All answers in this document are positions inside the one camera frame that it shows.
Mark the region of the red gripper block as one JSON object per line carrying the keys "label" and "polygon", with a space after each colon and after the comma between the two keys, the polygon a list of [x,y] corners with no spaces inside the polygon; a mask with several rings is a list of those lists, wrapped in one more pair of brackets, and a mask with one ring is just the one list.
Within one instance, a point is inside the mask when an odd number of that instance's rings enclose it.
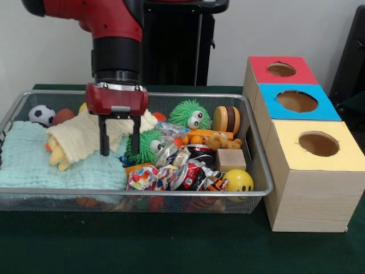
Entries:
{"label": "red gripper block", "polygon": [[131,116],[133,133],[131,135],[132,153],[140,150],[141,117],[148,107],[148,92],[138,85],[111,84],[106,82],[89,83],[86,87],[87,109],[98,115],[100,134],[100,154],[108,156],[110,141],[106,130],[106,116]]}

